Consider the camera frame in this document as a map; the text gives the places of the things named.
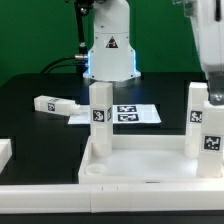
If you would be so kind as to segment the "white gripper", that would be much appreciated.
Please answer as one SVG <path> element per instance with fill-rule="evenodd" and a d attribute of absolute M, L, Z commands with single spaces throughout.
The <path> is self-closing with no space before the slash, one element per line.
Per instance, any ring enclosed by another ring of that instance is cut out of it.
<path fill-rule="evenodd" d="M 224 105 L 224 0 L 192 0 L 190 20 L 209 101 Z"/>

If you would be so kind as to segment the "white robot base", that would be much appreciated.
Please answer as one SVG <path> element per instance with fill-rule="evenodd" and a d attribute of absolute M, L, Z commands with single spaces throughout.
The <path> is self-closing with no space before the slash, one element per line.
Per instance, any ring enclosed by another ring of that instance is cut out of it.
<path fill-rule="evenodd" d="M 94 42 L 88 51 L 85 79 L 124 83 L 141 76 L 130 45 L 130 7 L 127 0 L 95 0 Z"/>

